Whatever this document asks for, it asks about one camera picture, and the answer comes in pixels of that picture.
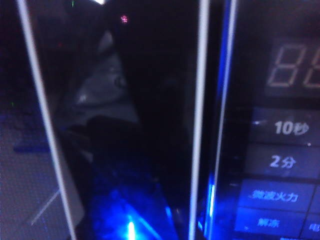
blue led light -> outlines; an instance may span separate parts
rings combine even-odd
[[[132,221],[128,225],[128,240],[136,240],[135,224]]]
[[[202,224],[201,224],[201,222],[200,221],[198,221],[198,228],[202,231],[203,230],[203,226],[202,226]]]
[[[165,212],[166,212],[166,215],[168,216],[168,218],[172,218],[170,207],[166,206],[165,207]]]
[[[215,199],[215,185],[212,185],[211,196],[210,196],[210,211],[209,211],[210,217],[212,217],[214,213],[214,199]]]
[[[156,240],[162,240],[161,236],[146,222],[142,217],[139,218],[139,222],[155,237]]]

